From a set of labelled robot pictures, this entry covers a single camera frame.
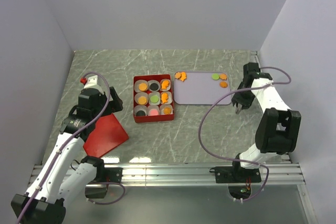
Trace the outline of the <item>red tin lid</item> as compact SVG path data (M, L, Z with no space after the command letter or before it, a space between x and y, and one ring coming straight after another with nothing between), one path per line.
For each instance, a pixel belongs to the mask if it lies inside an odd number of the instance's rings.
M101 117L83 145L88 156L101 158L129 139L114 114Z

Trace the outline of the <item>red cookie tin box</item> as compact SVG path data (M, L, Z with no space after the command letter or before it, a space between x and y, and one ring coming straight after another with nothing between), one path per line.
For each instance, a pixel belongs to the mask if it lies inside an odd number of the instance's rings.
M174 120L172 80L169 74L133 77L133 118L135 123Z

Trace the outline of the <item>orange swirl cookie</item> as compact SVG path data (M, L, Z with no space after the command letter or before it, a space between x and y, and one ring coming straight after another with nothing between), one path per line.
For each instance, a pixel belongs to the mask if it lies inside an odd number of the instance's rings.
M163 114L164 115L170 115L172 114L172 109L170 107L164 107L163 110L162 110Z

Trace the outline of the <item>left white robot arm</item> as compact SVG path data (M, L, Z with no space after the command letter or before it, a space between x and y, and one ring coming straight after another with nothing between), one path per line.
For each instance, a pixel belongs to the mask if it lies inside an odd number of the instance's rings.
M87 184L120 185L105 168L103 159L84 157L77 169L66 177L76 153L83 147L101 116L123 109L114 87L104 93L100 87L84 88L63 120L53 153L38 177L23 195L16 194L11 207L17 223L62 223L66 207Z

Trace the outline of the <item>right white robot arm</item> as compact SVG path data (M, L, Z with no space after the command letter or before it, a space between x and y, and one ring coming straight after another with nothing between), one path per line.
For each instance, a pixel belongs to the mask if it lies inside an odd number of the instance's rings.
M268 159L293 152L301 123L300 112L285 104L274 87L273 78L269 73L262 72L258 63L245 64L243 73L238 92L232 97L236 113L249 109L253 101L257 100L263 116L255 133L255 143L236 156L240 161L233 161L231 175L238 182L244 181L252 174L252 170Z

